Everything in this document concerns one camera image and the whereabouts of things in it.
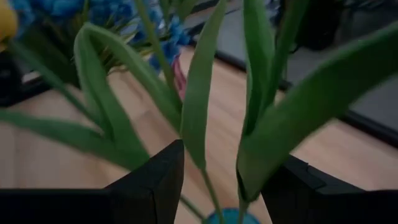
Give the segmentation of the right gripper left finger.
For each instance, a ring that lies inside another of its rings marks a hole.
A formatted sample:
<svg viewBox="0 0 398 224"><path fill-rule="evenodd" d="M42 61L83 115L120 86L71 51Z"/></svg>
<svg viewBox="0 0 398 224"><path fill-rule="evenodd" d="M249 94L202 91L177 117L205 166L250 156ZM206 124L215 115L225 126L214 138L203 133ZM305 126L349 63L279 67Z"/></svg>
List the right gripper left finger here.
<svg viewBox="0 0 398 224"><path fill-rule="evenodd" d="M184 162L178 139L103 189L2 189L1 223L173 223Z"/></svg>

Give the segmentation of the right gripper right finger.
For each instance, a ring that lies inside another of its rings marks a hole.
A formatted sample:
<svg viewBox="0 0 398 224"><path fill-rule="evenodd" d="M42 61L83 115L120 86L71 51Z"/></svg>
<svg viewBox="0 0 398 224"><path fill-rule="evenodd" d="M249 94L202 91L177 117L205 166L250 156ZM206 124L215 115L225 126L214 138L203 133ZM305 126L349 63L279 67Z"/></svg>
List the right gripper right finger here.
<svg viewBox="0 0 398 224"><path fill-rule="evenodd" d="M397 191L367 191L289 156L261 195L273 223L397 223Z"/></svg>

